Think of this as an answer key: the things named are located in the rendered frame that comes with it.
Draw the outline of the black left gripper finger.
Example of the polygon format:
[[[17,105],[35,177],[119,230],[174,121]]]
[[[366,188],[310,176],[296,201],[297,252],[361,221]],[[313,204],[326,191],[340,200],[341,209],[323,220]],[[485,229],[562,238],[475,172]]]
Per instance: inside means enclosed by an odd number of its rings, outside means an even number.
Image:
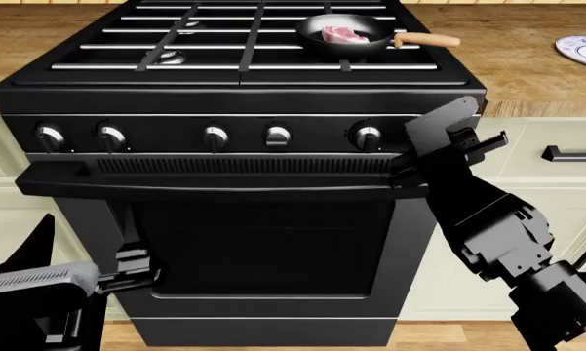
[[[104,201],[105,249],[109,254],[133,254],[144,250],[137,230],[133,206],[127,201]]]

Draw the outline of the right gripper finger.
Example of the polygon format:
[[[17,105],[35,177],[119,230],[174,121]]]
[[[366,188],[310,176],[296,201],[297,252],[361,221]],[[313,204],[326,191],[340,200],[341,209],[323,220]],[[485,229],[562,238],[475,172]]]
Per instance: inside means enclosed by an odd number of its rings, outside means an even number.
[[[483,162],[488,152],[508,144],[508,137],[504,131],[489,139],[479,140],[473,128],[449,132],[449,139],[458,150],[463,152],[467,162]]]
[[[409,142],[417,157],[451,145],[449,134],[466,128],[475,130],[479,104],[472,96],[464,96],[419,116],[405,124]]]

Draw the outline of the black and chrome stove knob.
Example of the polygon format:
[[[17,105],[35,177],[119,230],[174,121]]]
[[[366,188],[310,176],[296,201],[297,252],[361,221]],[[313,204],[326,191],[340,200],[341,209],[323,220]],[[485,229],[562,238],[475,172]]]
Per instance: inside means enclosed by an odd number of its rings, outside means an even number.
[[[223,150],[228,141],[228,133],[223,128],[211,125],[204,129],[204,144],[212,154]]]
[[[379,151],[382,133],[376,125],[370,122],[360,122],[351,128],[349,140],[360,151],[372,153]]]
[[[62,153],[67,150],[64,128],[49,122],[41,122],[34,128],[34,136],[46,154]]]
[[[287,128],[272,126],[265,131],[265,145],[269,148],[287,147],[292,140],[292,134]]]
[[[102,122],[97,126],[97,138],[108,154],[126,150],[127,139],[124,132],[116,125]]]

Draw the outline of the black pan with wooden handle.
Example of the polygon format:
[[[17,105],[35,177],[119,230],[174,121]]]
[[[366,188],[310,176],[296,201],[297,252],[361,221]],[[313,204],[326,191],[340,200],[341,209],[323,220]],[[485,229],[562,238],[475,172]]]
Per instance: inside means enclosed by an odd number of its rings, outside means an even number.
[[[368,43],[333,43],[323,39],[324,28],[336,26],[350,28],[362,34]],[[353,14],[324,14],[301,19],[296,25],[296,34],[303,49],[338,60],[365,59],[380,55],[390,44],[401,49],[406,43],[441,48],[460,46],[461,40],[441,34],[396,32],[396,27],[387,19],[376,19]]]

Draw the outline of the raw pink meat piece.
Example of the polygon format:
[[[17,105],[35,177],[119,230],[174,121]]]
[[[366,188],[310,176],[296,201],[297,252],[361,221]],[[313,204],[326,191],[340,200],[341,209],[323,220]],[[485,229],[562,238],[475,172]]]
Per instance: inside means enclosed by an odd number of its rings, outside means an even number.
[[[324,26],[322,31],[323,40],[335,44],[368,44],[367,37],[356,34],[352,28],[342,26]]]

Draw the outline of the white plate with blue pattern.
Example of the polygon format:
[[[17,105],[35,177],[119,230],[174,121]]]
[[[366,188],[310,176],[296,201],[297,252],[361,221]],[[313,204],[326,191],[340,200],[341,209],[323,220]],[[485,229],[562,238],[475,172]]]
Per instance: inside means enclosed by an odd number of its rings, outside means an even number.
[[[563,37],[557,40],[555,46],[565,57],[586,65],[586,35]]]

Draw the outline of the cream plain cabinet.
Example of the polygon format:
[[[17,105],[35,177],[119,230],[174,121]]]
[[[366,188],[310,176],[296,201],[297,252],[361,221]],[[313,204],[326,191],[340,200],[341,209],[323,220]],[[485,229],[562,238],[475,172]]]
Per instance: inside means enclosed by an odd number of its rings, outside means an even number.
[[[52,264],[90,259],[53,199],[22,195],[15,186],[16,177],[27,166],[23,152],[0,119],[0,263],[47,214],[55,218]]]

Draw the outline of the black glass oven door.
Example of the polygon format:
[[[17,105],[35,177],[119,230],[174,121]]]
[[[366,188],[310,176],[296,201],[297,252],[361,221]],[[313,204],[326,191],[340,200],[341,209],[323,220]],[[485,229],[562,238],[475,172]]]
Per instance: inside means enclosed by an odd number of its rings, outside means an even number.
[[[57,199],[101,271],[102,200]],[[120,292],[130,318],[396,318],[436,225],[421,198],[132,201],[157,284]]]

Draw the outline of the black range storage drawer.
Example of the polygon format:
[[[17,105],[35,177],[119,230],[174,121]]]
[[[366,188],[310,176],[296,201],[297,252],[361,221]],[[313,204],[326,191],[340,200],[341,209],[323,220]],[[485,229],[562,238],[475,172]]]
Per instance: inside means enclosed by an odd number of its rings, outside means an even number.
[[[394,319],[133,318],[150,347],[383,347]]]

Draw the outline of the black stove grate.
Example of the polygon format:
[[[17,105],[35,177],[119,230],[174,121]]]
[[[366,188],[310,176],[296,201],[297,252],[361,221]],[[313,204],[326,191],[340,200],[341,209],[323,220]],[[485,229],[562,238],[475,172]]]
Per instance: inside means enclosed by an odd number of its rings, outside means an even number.
[[[380,55],[371,58],[337,58],[317,55],[303,49],[296,34],[296,25],[300,20],[324,14],[353,14],[388,20],[396,27],[396,32],[408,32],[406,26],[399,22],[391,8],[383,4],[337,4],[328,3],[316,9],[307,8],[308,17],[298,15],[291,17],[284,14],[286,7],[273,5],[264,8],[260,29],[254,45],[255,52],[250,69],[275,70],[341,70],[349,72],[437,70],[438,64],[427,53],[427,46],[404,44],[395,49],[392,44]]]
[[[53,70],[223,69],[241,65],[252,34],[259,2],[206,0],[138,0],[126,13],[53,63]],[[206,28],[179,34],[189,20]],[[164,50],[186,54],[181,64],[147,64]]]

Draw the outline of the black freestanding gas range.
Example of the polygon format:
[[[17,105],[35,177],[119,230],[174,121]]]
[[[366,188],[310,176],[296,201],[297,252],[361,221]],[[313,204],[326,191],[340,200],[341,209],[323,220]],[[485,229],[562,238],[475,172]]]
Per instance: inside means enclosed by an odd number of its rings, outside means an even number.
[[[104,25],[126,13],[138,0],[128,0],[87,25],[45,55],[0,81],[0,116],[25,154],[35,161],[99,159],[187,160],[384,160],[390,163],[409,151],[404,125],[458,98],[472,96],[485,110],[486,88],[448,50],[427,46],[437,70],[349,72],[333,70],[250,69],[264,8],[286,7],[284,14],[308,17],[307,8],[328,3],[383,4],[408,32],[425,26],[399,0],[215,0],[260,3],[239,69],[53,70],[51,66],[93,37]],[[66,131],[67,150],[46,154],[34,136],[41,122]],[[97,138],[97,126],[120,128],[126,150],[108,154]],[[382,133],[379,151],[353,146],[353,125],[370,122]],[[226,147],[212,154],[204,129],[215,125],[229,136]],[[267,128],[287,128],[287,147],[269,148]],[[160,196],[102,201],[378,201],[421,198],[422,186],[411,189],[353,189],[270,192],[179,192]],[[57,197],[51,198],[57,203]]]

